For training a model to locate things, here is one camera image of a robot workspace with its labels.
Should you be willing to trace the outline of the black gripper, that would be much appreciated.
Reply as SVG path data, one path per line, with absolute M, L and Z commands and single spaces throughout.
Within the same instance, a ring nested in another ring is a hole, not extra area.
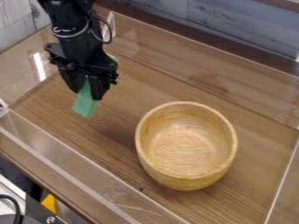
M 60 76 L 72 92 L 80 92 L 88 77 L 91 96 L 100 101 L 110 90 L 110 82 L 99 76 L 118 70 L 118 62 L 106 53 L 102 30 L 98 25 L 84 25 L 80 28 L 51 28 L 58 42 L 44 46 L 50 54 L 50 62 L 59 68 Z

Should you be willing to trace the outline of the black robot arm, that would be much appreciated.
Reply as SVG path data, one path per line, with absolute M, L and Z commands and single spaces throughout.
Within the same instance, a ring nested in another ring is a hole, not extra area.
M 95 101 L 103 99 L 111 85 L 118 84 L 118 62 L 104 51 L 112 39 L 103 39 L 100 23 L 108 21 L 95 12 L 95 0 L 38 0 L 50 16 L 51 33 L 58 42 L 44 50 L 50 62 L 59 68 L 60 76 L 72 92 L 90 84 Z

